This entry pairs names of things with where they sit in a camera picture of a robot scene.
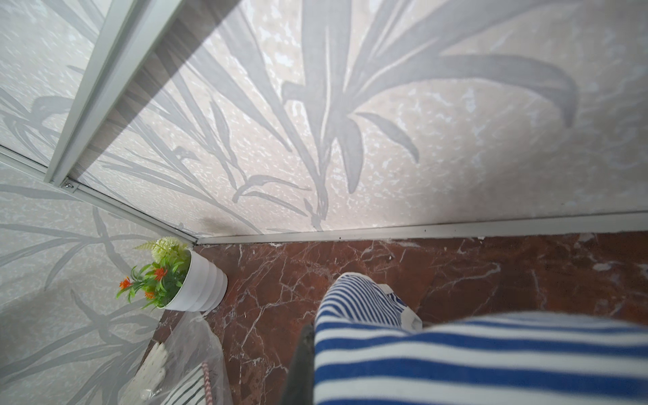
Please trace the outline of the blue striped tank top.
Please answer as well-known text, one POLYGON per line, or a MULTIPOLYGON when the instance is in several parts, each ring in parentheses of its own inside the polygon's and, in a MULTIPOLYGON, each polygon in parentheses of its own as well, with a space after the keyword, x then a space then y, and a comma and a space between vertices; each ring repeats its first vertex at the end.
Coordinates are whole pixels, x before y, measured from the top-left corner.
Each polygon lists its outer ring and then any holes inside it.
POLYGON ((425 326, 387 285, 341 275, 315 320, 316 404, 644 404, 647 329, 556 312, 425 326))

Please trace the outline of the white pot with plant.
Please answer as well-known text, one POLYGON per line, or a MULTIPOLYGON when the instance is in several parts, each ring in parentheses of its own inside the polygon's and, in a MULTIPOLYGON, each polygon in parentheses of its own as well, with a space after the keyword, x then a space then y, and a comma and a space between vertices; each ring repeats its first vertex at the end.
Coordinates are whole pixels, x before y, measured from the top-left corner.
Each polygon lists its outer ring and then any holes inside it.
POLYGON ((145 307, 174 312, 210 312, 224 300, 229 279, 223 270, 171 236, 136 247, 152 262, 133 268, 116 294, 132 300, 142 293, 145 307))

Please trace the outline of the white work glove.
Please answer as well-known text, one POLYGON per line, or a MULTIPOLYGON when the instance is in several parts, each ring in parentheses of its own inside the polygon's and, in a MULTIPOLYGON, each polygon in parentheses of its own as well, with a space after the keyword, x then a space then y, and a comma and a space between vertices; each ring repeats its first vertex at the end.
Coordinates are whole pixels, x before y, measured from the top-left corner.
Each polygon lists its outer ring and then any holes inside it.
POLYGON ((119 405, 147 404, 165 379, 165 363, 168 351, 165 344, 156 343, 144 359, 135 376, 121 394, 119 405))

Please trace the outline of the clear vacuum bag blue zipper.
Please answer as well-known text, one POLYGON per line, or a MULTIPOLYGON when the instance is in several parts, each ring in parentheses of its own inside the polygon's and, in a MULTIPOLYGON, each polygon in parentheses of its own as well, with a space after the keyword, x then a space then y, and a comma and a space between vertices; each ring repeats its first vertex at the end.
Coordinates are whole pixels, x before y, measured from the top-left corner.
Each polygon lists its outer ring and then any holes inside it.
POLYGON ((202 362, 209 366, 213 404, 233 403, 222 344, 201 313, 185 313, 165 341, 165 348, 169 355, 165 379, 148 404, 162 404, 179 381, 202 362))

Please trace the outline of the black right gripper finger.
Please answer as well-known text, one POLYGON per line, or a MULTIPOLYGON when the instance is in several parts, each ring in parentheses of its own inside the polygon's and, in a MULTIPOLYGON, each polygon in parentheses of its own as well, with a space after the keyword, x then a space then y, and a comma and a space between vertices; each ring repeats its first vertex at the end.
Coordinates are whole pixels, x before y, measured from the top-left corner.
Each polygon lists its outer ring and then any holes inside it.
POLYGON ((280 404, 312 405, 315 379, 315 328, 306 324, 295 347, 280 404))

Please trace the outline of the black striped garment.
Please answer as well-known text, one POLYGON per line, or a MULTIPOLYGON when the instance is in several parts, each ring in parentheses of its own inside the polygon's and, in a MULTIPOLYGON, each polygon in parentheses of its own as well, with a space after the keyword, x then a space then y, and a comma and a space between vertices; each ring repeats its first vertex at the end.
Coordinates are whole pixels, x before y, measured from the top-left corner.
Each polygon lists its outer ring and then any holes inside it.
POLYGON ((212 405, 213 403, 209 366, 202 362, 179 381, 162 405, 212 405))

